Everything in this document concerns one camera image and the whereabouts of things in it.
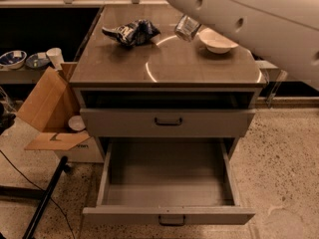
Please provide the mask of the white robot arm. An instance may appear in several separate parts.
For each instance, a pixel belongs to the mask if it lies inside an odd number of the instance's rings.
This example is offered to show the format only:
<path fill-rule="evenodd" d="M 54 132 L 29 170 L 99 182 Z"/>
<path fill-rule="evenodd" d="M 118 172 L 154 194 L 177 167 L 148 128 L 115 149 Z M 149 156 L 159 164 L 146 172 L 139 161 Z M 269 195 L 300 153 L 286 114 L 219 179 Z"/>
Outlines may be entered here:
<path fill-rule="evenodd" d="M 319 0 L 166 0 L 319 90 Z"/>

